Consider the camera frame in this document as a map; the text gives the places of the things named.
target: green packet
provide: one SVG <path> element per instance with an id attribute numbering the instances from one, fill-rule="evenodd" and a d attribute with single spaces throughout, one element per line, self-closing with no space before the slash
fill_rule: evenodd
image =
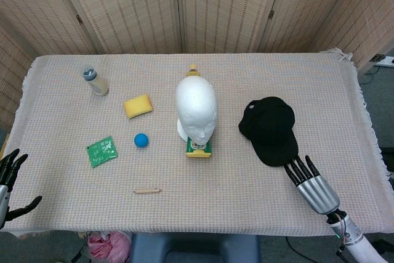
<path id="1" fill-rule="evenodd" d="M 111 137 L 102 139 L 88 147 L 86 147 L 89 155 L 90 164 L 93 168 L 113 158 L 118 157 L 115 145 Z"/>

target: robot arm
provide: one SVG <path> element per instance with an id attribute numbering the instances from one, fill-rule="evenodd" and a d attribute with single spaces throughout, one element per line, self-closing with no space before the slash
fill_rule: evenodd
<path id="1" fill-rule="evenodd" d="M 327 215 L 327 223 L 343 241 L 337 255 L 345 261 L 341 252 L 346 246 L 359 263 L 387 263 L 387 261 L 372 247 L 349 215 L 339 210 L 340 200 L 337 193 L 327 181 L 323 179 L 309 156 L 305 157 L 309 169 L 304 165 L 299 156 L 297 156 L 295 160 L 298 166 L 292 160 L 289 164 L 285 165 L 284 168 L 297 190 L 306 199 L 310 207 L 318 214 Z"/>
<path id="2" fill-rule="evenodd" d="M 14 150 L 0 161 L 0 229 L 4 227 L 6 221 L 11 221 L 32 211 L 42 199 L 37 196 L 28 206 L 10 211 L 8 206 L 11 191 L 17 180 L 18 171 L 22 163 L 27 159 L 27 154 L 22 155 L 14 161 L 19 153 L 19 149 Z"/>

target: ball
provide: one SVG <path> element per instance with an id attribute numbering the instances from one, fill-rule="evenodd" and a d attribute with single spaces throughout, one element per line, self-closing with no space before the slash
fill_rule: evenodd
<path id="1" fill-rule="evenodd" d="M 149 139 L 147 135 L 140 133 L 134 137 L 134 143 L 137 147 L 142 148 L 148 145 Z"/>

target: sponge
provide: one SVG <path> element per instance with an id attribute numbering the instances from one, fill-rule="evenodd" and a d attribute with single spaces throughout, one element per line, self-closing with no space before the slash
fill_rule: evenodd
<path id="1" fill-rule="evenodd" d="M 153 110 L 152 104 L 148 95 L 140 95 L 134 99 L 127 100 L 123 103 L 124 110 L 128 118 L 136 117 Z"/>

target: plastic bag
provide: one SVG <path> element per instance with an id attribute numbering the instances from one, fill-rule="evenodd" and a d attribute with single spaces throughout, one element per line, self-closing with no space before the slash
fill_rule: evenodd
<path id="1" fill-rule="evenodd" d="M 93 263 L 128 263 L 131 235 L 123 232 L 92 232 L 83 255 Z"/>

